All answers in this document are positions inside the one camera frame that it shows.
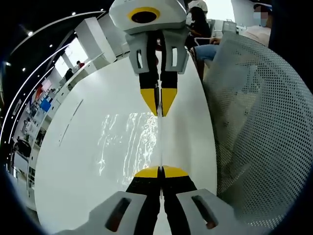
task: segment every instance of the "face mask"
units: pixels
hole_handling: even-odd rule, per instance
[[[253,13],[253,18],[254,18],[254,22],[257,24],[257,25],[260,25],[262,27],[265,27],[266,26],[266,23],[267,23],[267,19],[262,19],[261,18],[261,12],[254,12]]]

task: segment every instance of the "black hole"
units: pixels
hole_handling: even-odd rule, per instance
[[[120,202],[116,205],[113,213],[110,215],[108,221],[106,222],[106,228],[112,232],[116,232],[121,222],[123,215],[130,204],[130,200],[127,198],[122,198]]]
[[[212,213],[209,213],[206,207],[204,206],[204,201],[200,196],[193,196],[192,200],[196,204],[202,218],[205,220],[206,227],[208,229],[213,229],[217,226],[216,219],[213,219],[213,217],[210,215]]]
[[[154,21],[157,18],[157,15],[153,12],[142,11],[134,14],[132,16],[132,21],[140,24],[146,24]]]

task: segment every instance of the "white table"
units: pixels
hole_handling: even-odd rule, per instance
[[[168,116],[159,121],[129,59],[106,66],[74,87],[45,135],[35,176],[40,223],[49,233],[75,229],[138,171],[160,164],[183,168],[197,188],[216,193],[211,118],[192,60],[179,76]],[[166,221],[164,210],[158,218]],[[155,234],[170,234],[169,227],[157,222]]]

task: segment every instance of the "curved ceiling trim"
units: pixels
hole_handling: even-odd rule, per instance
[[[62,21],[65,21],[65,20],[68,20],[68,19],[71,19],[71,18],[74,18],[74,17],[78,17],[78,16],[83,16],[83,15],[90,15],[90,14],[95,14],[95,13],[103,13],[103,11],[90,11],[90,12],[85,12],[85,13],[80,13],[80,14],[76,14],[74,16],[67,16],[65,18],[62,18],[62,19],[59,19],[57,21],[54,21],[52,23],[49,23],[43,27],[41,27],[40,29],[36,30],[35,32],[33,32],[33,34],[27,38],[25,38],[23,41],[21,41],[14,49],[13,51],[11,52],[10,55],[12,55],[23,43],[25,43],[28,39],[30,39],[31,37],[35,36],[37,33],[39,33],[40,31],[54,25],[54,24],[57,24],[59,22],[62,22]]]

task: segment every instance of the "white mesh chair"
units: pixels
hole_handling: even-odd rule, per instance
[[[237,218],[271,229],[313,162],[313,96],[280,56],[225,34],[204,78],[216,141],[218,196]]]

